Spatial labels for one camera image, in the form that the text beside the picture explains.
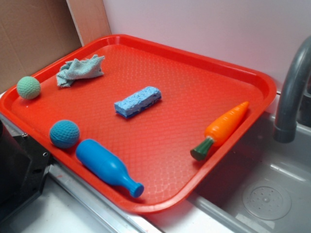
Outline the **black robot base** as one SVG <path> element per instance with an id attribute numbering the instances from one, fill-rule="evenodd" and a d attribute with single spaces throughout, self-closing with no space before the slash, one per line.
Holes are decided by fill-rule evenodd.
<path id="1" fill-rule="evenodd" d="M 12 136 L 0 123 L 0 221 L 37 199 L 43 191 L 51 153 L 27 134 Z"/>

